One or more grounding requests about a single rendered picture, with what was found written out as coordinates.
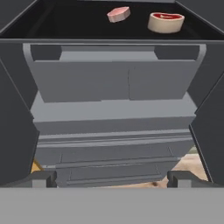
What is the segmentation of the pink raw meat piece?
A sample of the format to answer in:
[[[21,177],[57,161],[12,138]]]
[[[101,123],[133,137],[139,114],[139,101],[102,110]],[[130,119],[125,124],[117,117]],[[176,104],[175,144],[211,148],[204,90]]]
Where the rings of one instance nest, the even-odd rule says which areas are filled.
[[[128,6],[114,8],[107,16],[111,23],[116,23],[125,20],[130,15],[130,8]]]

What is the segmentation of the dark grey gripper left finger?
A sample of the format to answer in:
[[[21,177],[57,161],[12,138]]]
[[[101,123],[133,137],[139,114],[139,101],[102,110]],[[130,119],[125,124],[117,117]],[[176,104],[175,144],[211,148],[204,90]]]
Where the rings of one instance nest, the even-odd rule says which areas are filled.
[[[50,188],[56,187],[56,171],[35,171],[29,174],[26,178],[20,179],[15,182],[11,182],[6,185],[1,185],[1,188],[5,187],[20,187],[20,188]]]

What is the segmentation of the grey stepped cabinet unit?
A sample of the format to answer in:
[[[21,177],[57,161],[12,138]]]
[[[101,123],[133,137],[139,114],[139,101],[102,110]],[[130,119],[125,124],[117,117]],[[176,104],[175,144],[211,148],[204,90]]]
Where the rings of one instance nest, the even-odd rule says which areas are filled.
[[[38,86],[36,159],[60,187],[163,179],[193,147],[188,94],[204,44],[23,46]]]

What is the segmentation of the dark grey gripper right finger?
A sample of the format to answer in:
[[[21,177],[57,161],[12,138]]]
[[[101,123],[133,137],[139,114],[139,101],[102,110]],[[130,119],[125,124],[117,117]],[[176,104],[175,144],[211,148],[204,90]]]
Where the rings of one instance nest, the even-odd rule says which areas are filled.
[[[168,171],[167,178],[167,186],[172,188],[222,188],[222,185],[202,180],[190,171]]]

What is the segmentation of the dark grey side panel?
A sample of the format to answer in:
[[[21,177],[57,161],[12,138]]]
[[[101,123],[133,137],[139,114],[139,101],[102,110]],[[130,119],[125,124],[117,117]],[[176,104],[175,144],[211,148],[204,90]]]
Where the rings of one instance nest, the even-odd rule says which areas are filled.
[[[190,131],[206,176],[224,186],[224,44],[206,45],[188,94],[197,106]]]
[[[26,178],[32,170],[39,132],[0,48],[0,186]]]

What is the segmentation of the red steak with cream rim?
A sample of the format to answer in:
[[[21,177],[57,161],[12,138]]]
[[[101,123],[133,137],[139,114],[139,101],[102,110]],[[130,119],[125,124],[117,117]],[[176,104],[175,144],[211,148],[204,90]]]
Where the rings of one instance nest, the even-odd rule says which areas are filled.
[[[148,29],[152,32],[168,34],[181,30],[185,17],[181,14],[152,12],[149,17]]]

